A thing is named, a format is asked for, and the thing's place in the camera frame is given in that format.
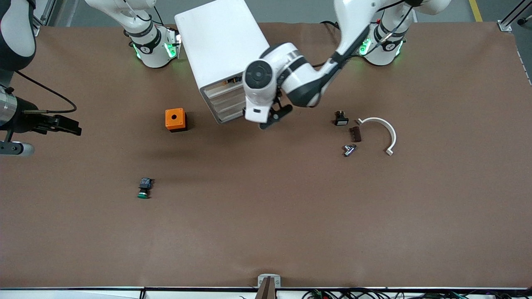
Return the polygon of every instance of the floor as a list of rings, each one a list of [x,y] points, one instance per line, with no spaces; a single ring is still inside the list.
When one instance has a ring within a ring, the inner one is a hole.
[[[159,0],[157,9],[164,23],[173,23],[174,15],[208,3],[211,0]],[[336,21],[332,1],[323,0],[246,0],[257,22],[318,23]],[[64,0],[56,16],[56,26],[117,26],[102,12],[88,6],[83,0]],[[453,0],[439,15],[418,14],[420,22],[471,22],[473,13],[468,0]]]
[[[491,22],[503,19],[519,2],[519,0],[477,0],[482,20]],[[520,18],[529,15],[532,15],[532,5],[523,12]],[[515,21],[512,24],[512,33],[516,37],[517,49],[523,60],[523,65],[530,73],[532,71],[532,20],[523,26],[517,25],[517,21]]]

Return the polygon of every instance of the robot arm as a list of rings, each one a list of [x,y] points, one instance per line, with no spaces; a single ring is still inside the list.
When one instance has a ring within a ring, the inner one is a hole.
[[[6,0],[0,3],[0,69],[18,71],[35,56],[35,36],[31,26],[34,0]],[[34,147],[11,141],[14,133],[34,131],[68,132],[81,135],[78,122],[62,115],[45,115],[37,106],[13,95],[13,88],[0,87],[0,155],[29,156]]]
[[[405,0],[404,2],[409,6],[435,2],[425,7],[425,10],[436,14],[447,7],[450,0]],[[349,58],[354,54],[360,55],[359,48],[363,43],[368,43],[365,47],[367,51],[373,15],[381,7],[388,7],[394,3],[396,0],[334,0],[341,29],[341,41],[333,55],[318,71],[291,43],[274,45],[266,50],[259,60],[252,62],[244,71],[245,118],[261,123],[260,127],[264,129],[286,115],[288,110],[292,109],[290,105],[286,106],[288,109],[284,113],[283,107],[279,111],[271,108],[274,102],[280,105],[279,88],[285,91],[288,99],[296,106],[318,105],[321,95]],[[392,38],[394,33],[386,32],[373,46]]]
[[[156,0],[85,0],[118,22],[133,41],[137,57],[150,68],[160,68],[176,58],[180,36],[171,28],[156,26],[147,9]]]
[[[434,15],[444,10],[450,2],[451,0],[418,0],[417,3],[401,3],[385,9],[380,24],[370,25],[366,44],[361,47],[359,54],[374,65],[390,64],[399,55],[406,32],[413,21],[413,15],[409,12],[414,9]],[[390,36],[378,45],[387,35]]]
[[[18,71],[35,56],[35,36],[31,27],[35,0],[0,3],[0,69]]]

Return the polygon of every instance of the orange box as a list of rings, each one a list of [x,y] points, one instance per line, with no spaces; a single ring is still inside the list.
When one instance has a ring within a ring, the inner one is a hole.
[[[166,128],[170,132],[181,132],[188,130],[187,114],[183,108],[168,109],[164,114]]]

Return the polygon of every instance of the white curved plastic part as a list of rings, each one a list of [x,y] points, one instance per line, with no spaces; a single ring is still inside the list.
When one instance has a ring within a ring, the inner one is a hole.
[[[378,122],[381,125],[385,126],[386,129],[388,129],[388,131],[390,132],[390,135],[392,136],[392,144],[390,144],[390,146],[386,149],[386,153],[390,156],[393,155],[394,152],[392,151],[392,147],[394,147],[395,142],[397,141],[397,134],[395,133],[394,127],[392,127],[392,125],[389,122],[387,122],[386,120],[382,118],[366,118],[364,120],[358,119],[356,122],[358,122],[359,124],[363,124],[368,121]]]

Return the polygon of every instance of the metal bracket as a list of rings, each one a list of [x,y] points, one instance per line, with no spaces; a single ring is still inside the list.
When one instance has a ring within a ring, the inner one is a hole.
[[[34,36],[35,37],[37,37],[39,35],[40,27],[43,26],[43,25],[44,24],[38,18],[36,18],[35,16],[33,17],[32,27],[33,27],[33,30],[34,30]]]
[[[260,274],[257,277],[257,288],[260,288],[262,282],[264,280],[266,280],[268,277],[271,277],[271,279],[273,279],[274,288],[280,288],[281,287],[281,275],[278,275],[278,274]]]
[[[510,24],[508,26],[503,25],[502,20],[497,20],[497,25],[502,32],[512,32],[512,26]]]

